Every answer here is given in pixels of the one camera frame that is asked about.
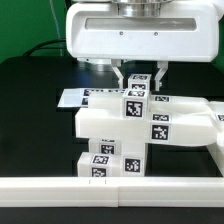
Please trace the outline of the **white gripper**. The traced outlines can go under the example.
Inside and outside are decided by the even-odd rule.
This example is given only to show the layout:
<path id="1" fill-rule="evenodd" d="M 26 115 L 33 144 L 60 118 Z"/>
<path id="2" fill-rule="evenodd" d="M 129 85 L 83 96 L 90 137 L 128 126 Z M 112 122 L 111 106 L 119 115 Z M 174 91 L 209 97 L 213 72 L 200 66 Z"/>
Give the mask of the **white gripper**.
<path id="1" fill-rule="evenodd" d="M 210 62 L 218 54 L 220 0 L 163 0 L 157 15 L 128 16 L 113 0 L 81 1 L 67 12 L 66 44 L 75 58 L 112 59 L 123 88 L 120 60 L 158 61 L 155 90 L 167 61 Z"/>

